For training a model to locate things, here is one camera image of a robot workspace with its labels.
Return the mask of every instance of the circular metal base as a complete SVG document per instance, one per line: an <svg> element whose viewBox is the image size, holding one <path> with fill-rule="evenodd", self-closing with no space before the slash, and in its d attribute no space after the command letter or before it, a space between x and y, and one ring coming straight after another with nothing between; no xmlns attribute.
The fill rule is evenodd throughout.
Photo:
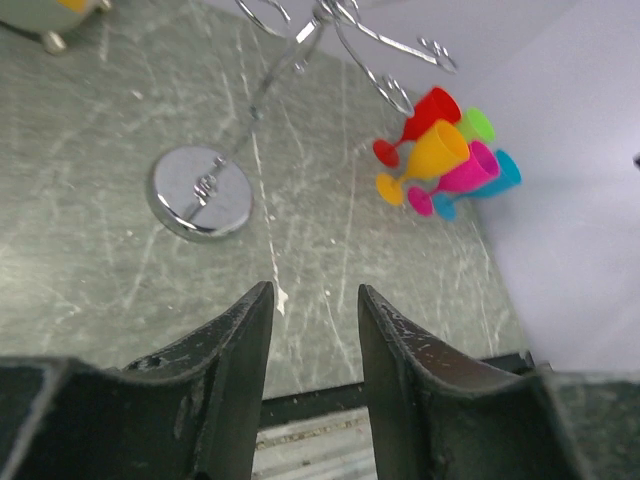
<svg viewBox="0 0 640 480"><path fill-rule="evenodd" d="M194 185L219 155L208 147L178 147L161 156L149 172L147 201L151 210L167 228L187 240L202 242L228 235L251 215L251 185L230 160L216 173L215 196L196 208Z"/></svg>

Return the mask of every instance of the scratch mark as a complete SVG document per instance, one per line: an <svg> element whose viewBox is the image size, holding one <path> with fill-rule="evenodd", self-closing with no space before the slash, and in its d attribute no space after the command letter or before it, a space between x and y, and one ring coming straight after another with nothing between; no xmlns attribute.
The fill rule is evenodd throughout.
<svg viewBox="0 0 640 480"><path fill-rule="evenodd" d="M454 290L457 292L460 290L460 282L462 281L462 265L458 263L458 271L456 272L456 280L453 286Z"/></svg>
<svg viewBox="0 0 640 480"><path fill-rule="evenodd" d="M100 42L99 50L100 60L102 63L107 63L109 58L109 20L105 19L102 22L102 40Z"/></svg>
<svg viewBox="0 0 640 480"><path fill-rule="evenodd" d="M109 241L109 222L107 221L107 212L104 209L104 190L100 190L98 195L96 195L96 200L94 204L98 207L98 211L100 212L100 221L102 223L102 239L104 241L104 248L107 254L107 261L110 266L114 266L115 262L113 260L113 249L111 248L111 242Z"/></svg>
<svg viewBox="0 0 640 480"><path fill-rule="evenodd" d="M51 231L55 225L58 224L58 220L60 218L60 209L58 208L58 199L53 190L47 190L42 195L42 199L46 199L49 204L49 208L51 208L51 222L49 222L49 226L47 231Z"/></svg>
<svg viewBox="0 0 640 480"><path fill-rule="evenodd" d="M342 144L343 160L348 160L347 152L347 85L346 85L346 65L341 63L341 83L342 83ZM349 240L351 239L351 227L353 224L353 209L356 198L356 161L355 155L351 157L351 196L349 198L349 213L347 214L347 224L344 235L344 255L342 256L342 279L340 281L340 296L338 297L338 312L342 311L344 305L344 291L347 285L347 261L349 259Z"/></svg>
<svg viewBox="0 0 640 480"><path fill-rule="evenodd" d="M478 294L480 300L480 311L482 312L482 329L484 330L485 335L487 336L487 342L489 342L489 353L491 356L495 354L495 346L493 345L492 335L489 333L489 324L487 323L487 312L484 308L484 298L482 296L482 286L480 285L480 279L476 278L476 283L478 284Z"/></svg>
<svg viewBox="0 0 640 480"><path fill-rule="evenodd" d="M500 332L502 331L502 327L507 324L509 320L509 315L500 315L498 317L498 323L496 323L495 330L493 332L493 341L496 342L496 345L500 345Z"/></svg>
<svg viewBox="0 0 640 480"><path fill-rule="evenodd" d="M236 30L236 48L239 52L242 52L242 43L240 42L240 31ZM249 93L249 82L247 81L246 75L246 66L244 62L244 57L240 55L240 67L242 68L242 83L244 85L244 91L247 95L247 98L251 98L251 94ZM276 284L276 300L277 306L276 310L280 312L280 314L285 316L285 304L287 300L289 300L289 295L282 289L280 285L280 271L278 270L278 263L276 262L276 251L273 245L273 233L271 231L271 216L269 215L269 207L267 206L267 194L264 188L264 180L262 175L262 161L260 160L260 151L258 149L258 140L256 138L255 132L251 132L251 141L253 143L253 154L256 159L256 166L258 168L258 183L260 186L260 196L262 198L262 207L264 210L264 220L267 224L267 238L269 240L269 251L271 253L271 266L273 267L273 280Z"/></svg>
<svg viewBox="0 0 640 480"><path fill-rule="evenodd" d="M444 272L442 270L438 271L438 277L440 278L440 293L438 294L438 298L436 299L436 318L438 322L442 320L442 295L444 295Z"/></svg>
<svg viewBox="0 0 640 480"><path fill-rule="evenodd" d="M216 140L220 140L224 132L227 131L229 126L234 122L237 118L236 115L236 105L233 101L233 95L231 95L231 88L229 86L229 79L227 78L227 74L224 73L224 69L220 69L220 76L222 77L222 83L224 84L224 91L227 95L227 102L229 103L229 111L227 118L225 118L222 122L220 122L220 129L218 130L218 134L216 135Z"/></svg>
<svg viewBox="0 0 640 480"><path fill-rule="evenodd" d="M440 332L440 334L442 335L443 341L449 341L451 338L451 327L449 327L449 322L444 322L442 324L442 332Z"/></svg>
<svg viewBox="0 0 640 480"><path fill-rule="evenodd" d="M340 335L338 334L338 329L336 328L336 322L333 318L333 314L331 313L331 306L329 305L329 298L327 297L327 294L324 292L324 286L322 288L322 297L324 298L324 304L327 306L327 313L329 315L329 326L331 327L331 330L333 331L333 334L336 337L337 340L337 344L340 347L340 351L342 352L342 356L344 357L345 363L347 364L347 367L349 368L349 373L351 374L351 378L357 378L356 375L356 371L353 368L353 364L350 361L349 355L347 355L347 349L345 347L344 342L342 341L342 338L340 338Z"/></svg>
<svg viewBox="0 0 640 480"><path fill-rule="evenodd" d="M173 247L171 247L171 254L173 258L178 257L178 251L180 250L181 245L182 245L182 238L176 236L176 238L173 240Z"/></svg>
<svg viewBox="0 0 640 480"><path fill-rule="evenodd" d="M89 128L93 124L93 122L96 121L98 116L102 112L104 112L106 109L108 109L111 106L111 104L112 102L108 101L105 103L99 103L95 107L93 107L91 111L87 114L86 122L82 125L82 127L77 128L75 130L68 130L66 132L63 132L58 137L58 139L55 142L53 142L53 145L51 145L51 148L49 149L49 155L51 157L55 156L60 150L62 150L62 148L64 148L67 142L73 139L80 132Z"/></svg>
<svg viewBox="0 0 640 480"><path fill-rule="evenodd" d="M54 290L51 287L48 287L46 285L43 285L41 283L39 283L40 287L43 288L44 290L47 290L48 292L52 293L53 295L56 296L56 298L58 299L58 301L55 303L54 307L70 307L71 310L67 313L65 313L64 315L61 315L59 317L56 317L53 320L53 323L55 323L56 325L60 325L62 322L64 322L66 319L73 317L75 314L82 312L82 308L78 305L76 305L73 302L70 302L69 300L67 300L65 298L64 295L62 295L60 292L58 292L57 290ZM51 340L51 334L47 334L48 335L48 340Z"/></svg>
<svg viewBox="0 0 640 480"><path fill-rule="evenodd" d="M482 251L484 253L485 276L489 277L490 276L490 271L491 271L491 256L489 255L489 252L487 251L487 247L484 244L485 241L484 241L483 235L478 230L478 227L476 227L476 223L475 222L471 222L471 226L475 230L476 235L478 235L478 240L480 241L480 245L482 245Z"/></svg>
<svg viewBox="0 0 640 480"><path fill-rule="evenodd" d="M11 147L13 150L17 150L20 147L20 130L18 129L18 100L16 98L16 94L9 90L9 97L11 98L11 107L13 110L13 114L11 115L10 122L10 139L11 139Z"/></svg>
<svg viewBox="0 0 640 480"><path fill-rule="evenodd" d="M142 282L142 277L144 276L147 264L149 263L149 258L151 257L153 244L156 241L158 233L160 233L163 228L163 225L156 225L155 227L153 227L153 230L151 230L151 234L147 238L147 243L145 244L144 250L142 252L142 259L140 260L140 268L138 269L138 274L133 280L133 286L131 287L131 290L122 302L122 306L125 310L129 310L131 308L131 305L133 305L133 301L135 300L138 289L140 288L140 283Z"/></svg>
<svg viewBox="0 0 640 480"><path fill-rule="evenodd" d="M289 253L291 251L291 243L293 241L293 234L298 232L298 221L299 216L294 215L291 217L291 221L289 223L289 232L287 233L287 241L284 244L284 253Z"/></svg>
<svg viewBox="0 0 640 480"><path fill-rule="evenodd" d="M187 96L184 88L182 88L182 83L176 79L176 72L174 70L171 70L169 77L171 78L171 83L173 83L174 91L178 94L178 99L182 102Z"/></svg>
<svg viewBox="0 0 640 480"><path fill-rule="evenodd" d="M209 25L209 22L206 21L208 19L203 19L203 12L201 8L196 8L196 4L194 2L194 0L189 0L189 10L191 12L191 17L193 18L193 20L196 22L196 25L198 26L198 28L200 30L202 30L208 38L211 38L213 35L213 31L211 30L211 26Z"/></svg>
<svg viewBox="0 0 640 480"><path fill-rule="evenodd" d="M199 95L196 99L194 99L193 102L181 103L177 108L167 104L160 104L146 112L144 115L141 115L137 120L129 124L122 124L122 126L126 132L133 133L143 127L150 120L161 119L164 116L179 115L180 113L187 111L197 105L200 105L201 103L204 103L209 99L210 98L207 95ZM160 121L159 123L162 126L163 130L166 132L166 125L164 124L164 121Z"/></svg>
<svg viewBox="0 0 640 480"><path fill-rule="evenodd" d="M262 66L264 68L268 65L268 63L265 60L264 55L262 54L262 49L260 48L260 42L258 42L258 37L256 35L255 29L250 28L249 33L251 33L251 36L253 37L253 43L256 44L256 51L258 52L258 58L260 59L260 63L262 63Z"/></svg>
<svg viewBox="0 0 640 480"><path fill-rule="evenodd" d="M294 283L292 290L289 290L291 292L291 295L293 296L293 298L296 298L296 295L298 294L298 291L300 290L300 283ZM289 310L287 310L287 314L284 316L284 333L288 334L289 332L289 323L291 321L291 315L293 314L293 311L295 310L296 305L292 305L291 308L289 308ZM309 312L307 311L306 313L306 317L304 319L304 321L302 322L302 324L304 325L304 329L303 331L299 334L299 337L302 337L302 333L304 333L307 330L307 326L308 326L308 322L307 319L309 318Z"/></svg>
<svg viewBox="0 0 640 480"><path fill-rule="evenodd" d="M429 317L427 316L427 311L424 308L424 305L422 304L422 295L420 294L419 290L418 290L418 285L416 284L416 279L413 278L413 275L410 276L411 278L411 284L413 285L413 291L415 292L416 295L416 301L418 302L418 306L420 307L420 311L422 312L422 317L424 318L425 322L429 320Z"/></svg>
<svg viewBox="0 0 640 480"><path fill-rule="evenodd" d="M151 78L151 82L153 83L154 88L157 90L158 89L158 79L156 78L156 74L153 73L153 68L151 68L151 64L149 63L149 59L147 58L147 54L145 52L143 52L142 50L139 50L140 55L142 55L142 61L144 62L144 67L147 69L147 72L149 72L149 77Z"/></svg>
<svg viewBox="0 0 640 480"><path fill-rule="evenodd" d="M47 349L49 348L49 344L51 343L51 337L53 336L53 334L51 332L47 332L44 335L44 338L42 339L42 342L40 343L40 348L42 349L43 352L46 352Z"/></svg>
<svg viewBox="0 0 640 480"><path fill-rule="evenodd" d="M174 12L167 17L159 18L154 22L148 22L146 25L142 25L142 27L138 29L138 35L131 37L131 39L134 43L138 43L145 36L155 32L156 30L172 25L176 20L178 20L178 18L188 14L190 11L191 6L189 4L185 4L180 7L177 12Z"/></svg>
<svg viewBox="0 0 640 480"><path fill-rule="evenodd" d="M293 140L296 142L296 145L298 145L298 151L300 152L300 157L304 158L305 157L304 147L302 146L302 142L300 141L300 135L298 135L298 131L293 126L293 122L291 121L291 118L289 118L289 113L287 112L287 109L284 107L284 102L280 101L280 104L282 105L282 112L284 113L284 118L287 121L287 126L289 127L289 130L291 130L291 136L293 137Z"/></svg>
<svg viewBox="0 0 640 480"><path fill-rule="evenodd" d="M25 227L25 223L20 222L18 223L18 226L11 233L9 233L9 238L7 238L7 241L5 242L5 244L2 247L0 247L0 258L4 257L6 250L11 246L11 243L15 240L18 234L24 229L24 227Z"/></svg>

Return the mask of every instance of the green marble surface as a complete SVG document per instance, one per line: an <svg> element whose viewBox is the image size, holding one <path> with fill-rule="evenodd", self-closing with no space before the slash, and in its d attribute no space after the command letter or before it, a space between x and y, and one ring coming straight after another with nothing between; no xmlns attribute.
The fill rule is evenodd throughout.
<svg viewBox="0 0 640 480"><path fill-rule="evenodd" d="M267 397L361 379L360 283L470 355L524 347L472 206L449 224L378 197L393 112L354 66L318 54L276 86L236 158L251 221L201 245L160 226L145 176L177 145L230 145L282 40L172 0L119 0L65 38L51 57L0 29L3 354L123 366L259 280L279 293Z"/></svg>

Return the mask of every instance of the metal stand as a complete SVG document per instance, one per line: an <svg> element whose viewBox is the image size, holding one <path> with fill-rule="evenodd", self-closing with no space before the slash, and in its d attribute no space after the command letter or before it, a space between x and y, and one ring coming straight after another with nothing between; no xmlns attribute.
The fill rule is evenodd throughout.
<svg viewBox="0 0 640 480"><path fill-rule="evenodd" d="M260 1L275 8L289 26L291 18L282 5L276 0ZM236 3L259 28L280 35L265 25L243 0L236 0ZM425 53L367 28L360 22L356 0L316 0L309 22L295 35L287 35L288 44L284 52L260 82L251 100L250 124L233 148L221 151L207 147L179 147L160 157L154 164L148 178L147 198L151 210L167 228L188 240L205 241L231 233L249 220L253 203L251 186L231 158L251 138L261 118L262 103L273 82L292 66L298 72L304 72L327 26L336 29L343 46L378 93L407 117L412 117L414 110L404 89L390 75L384 75L382 81L378 80L347 41L343 30L345 26L356 28L383 45L449 73L457 70L447 50L438 42L418 37L418 43Z"/></svg>

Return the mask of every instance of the curved wire arm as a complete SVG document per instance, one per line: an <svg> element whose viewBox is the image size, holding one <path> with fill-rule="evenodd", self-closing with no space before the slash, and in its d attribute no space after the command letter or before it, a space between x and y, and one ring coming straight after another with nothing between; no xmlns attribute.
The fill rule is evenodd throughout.
<svg viewBox="0 0 640 480"><path fill-rule="evenodd" d="M344 48L347 49L351 58L358 64L358 66L365 73L371 84L378 90L378 93L384 98L388 103L393 106L397 111L406 115L407 117L413 117L415 111L413 109L413 105L409 97L407 96L407 92L400 86L398 81L393 78L391 75L383 75L384 83L381 83L376 75L365 65L360 56L353 49L349 41L346 39L344 32L342 31L342 25L340 22L336 21L336 33L338 34L338 38Z"/></svg>
<svg viewBox="0 0 640 480"><path fill-rule="evenodd" d="M357 28L359 31L373 38L375 41L382 43L383 45L386 45L388 47L395 48L402 53L406 53L413 57L419 58L420 60L431 63L432 65L436 65L437 67L442 68L448 73L456 73L457 66L455 62L449 56L449 52L447 51L447 49L442 47L438 42L433 40L426 40L424 37L418 36L418 43L428 52L424 53L418 49L409 47L404 43L397 42L389 37L385 37L384 35L380 35L379 33L374 32L360 22L359 16L356 16L354 18L354 16L351 15L351 12L349 12L349 10L345 8L344 5L342 5L340 2L332 1L328 4L334 12L334 15L346 20L344 23L351 27Z"/></svg>
<svg viewBox="0 0 640 480"><path fill-rule="evenodd" d="M277 12L280 14L282 19L284 20L285 26L287 27L287 31L288 31L289 25L291 24L291 17L289 16L289 12L287 12L287 9L284 8L276 0L259 0L259 1L262 2L262 3L266 3L267 5L273 7L273 8L275 8L277 10ZM260 29L264 30L267 33L270 33L271 35L276 35L278 37L284 37L285 36L284 34L278 32L277 30L267 26L262 20L260 20L257 17L257 15L255 13L253 13L253 10L251 10L249 7L247 7L247 4L244 3L243 0L236 0L236 4L240 8L240 10L242 10L242 13L244 13L247 17L249 17L249 20L251 20Z"/></svg>
<svg viewBox="0 0 640 480"><path fill-rule="evenodd" d="M282 36L278 31L268 27L260 19L258 19L258 17L251 11L251 9L247 7L244 0L235 1L242 12L259 28L267 33ZM291 18L287 13L287 10L277 0L259 1L275 8L284 19L287 27L289 27ZM345 6L345 3L349 5L353 13L347 6ZM449 52L447 51L447 49L442 47L436 41L427 40L424 37L418 37L418 43L424 49L424 51L421 51L416 48L409 47L403 43L397 42L389 37L385 37L384 35L380 35L367 26L363 25L360 19L360 8L358 5L358 0L317 0L313 19L307 24L306 27L303 28L300 33L297 34L294 39L295 41L288 45L283 55L278 60L276 60L276 62L274 62L269 72L263 79L260 87L258 88L258 91L255 93L252 101L252 115L256 118L256 120L258 118L257 113L259 110L259 106L262 99L264 98L265 93L267 92L273 81L276 79L276 77L280 74L280 72L282 72L283 68L293 63L293 65L299 72L304 71L305 65L308 63L311 54L315 50L322 36L325 23L332 23L334 25L340 42L349 52L349 55L351 55L353 60L365 73L378 93L397 111L408 117L412 117L415 112L413 109L413 105L411 104L411 101L409 100L409 97L407 95L407 92L391 75L383 75L381 80L376 77L373 71L364 63L360 55L358 55L358 53L347 40L342 28L343 25L356 28L368 37L374 39L379 43L382 43L385 46L391 47L397 51L435 65L448 73L456 73L457 71L457 66L449 56ZM310 44L308 44L308 47L305 48L305 46L303 46L303 43L306 43L305 40L309 36L311 36L311 33L314 33L313 40L310 42Z"/></svg>

